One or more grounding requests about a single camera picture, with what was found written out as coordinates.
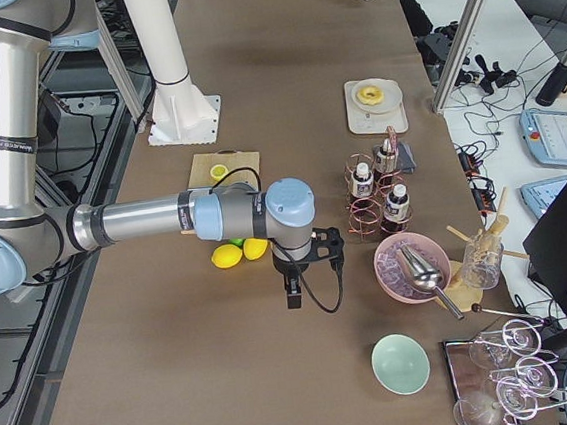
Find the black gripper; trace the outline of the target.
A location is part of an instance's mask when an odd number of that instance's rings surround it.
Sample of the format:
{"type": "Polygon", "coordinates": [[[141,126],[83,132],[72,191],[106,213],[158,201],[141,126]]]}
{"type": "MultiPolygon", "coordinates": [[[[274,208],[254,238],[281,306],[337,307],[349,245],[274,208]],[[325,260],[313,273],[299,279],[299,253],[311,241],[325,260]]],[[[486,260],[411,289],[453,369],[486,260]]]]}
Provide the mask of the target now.
{"type": "Polygon", "coordinates": [[[276,239],[269,239],[272,245],[273,265],[283,275],[283,286],[287,296],[288,309],[298,310],[302,307],[301,290],[310,290],[311,287],[303,277],[311,261],[313,237],[300,247],[284,247],[276,239]]]}

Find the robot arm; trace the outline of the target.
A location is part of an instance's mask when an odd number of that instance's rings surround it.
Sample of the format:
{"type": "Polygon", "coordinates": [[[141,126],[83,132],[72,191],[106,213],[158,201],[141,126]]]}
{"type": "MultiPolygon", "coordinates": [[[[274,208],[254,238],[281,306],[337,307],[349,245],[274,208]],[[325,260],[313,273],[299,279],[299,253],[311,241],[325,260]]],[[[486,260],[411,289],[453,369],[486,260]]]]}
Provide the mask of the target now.
{"type": "Polygon", "coordinates": [[[314,197],[283,178],[266,191],[210,186],[126,204],[49,209],[35,199],[39,55],[99,44],[95,0],[0,0],[0,294],[79,252],[159,232],[204,240],[268,239],[298,308],[302,272],[316,258],[314,197]]]}

